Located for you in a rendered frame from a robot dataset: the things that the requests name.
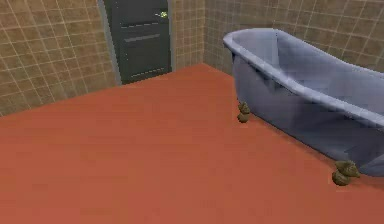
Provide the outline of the dark grey room door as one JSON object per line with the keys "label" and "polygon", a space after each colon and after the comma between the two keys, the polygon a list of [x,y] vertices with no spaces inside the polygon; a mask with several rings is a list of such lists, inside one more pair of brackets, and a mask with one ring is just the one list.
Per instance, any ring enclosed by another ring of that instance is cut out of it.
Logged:
{"label": "dark grey room door", "polygon": [[171,71],[168,0],[103,0],[123,84]]}

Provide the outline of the pale blue clawfoot bathtub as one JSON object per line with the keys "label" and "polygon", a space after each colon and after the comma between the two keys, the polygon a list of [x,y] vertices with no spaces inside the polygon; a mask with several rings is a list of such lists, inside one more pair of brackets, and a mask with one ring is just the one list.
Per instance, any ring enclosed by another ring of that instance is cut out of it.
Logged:
{"label": "pale blue clawfoot bathtub", "polygon": [[345,62],[287,32],[223,37],[237,100],[282,132],[384,179],[384,73]]}

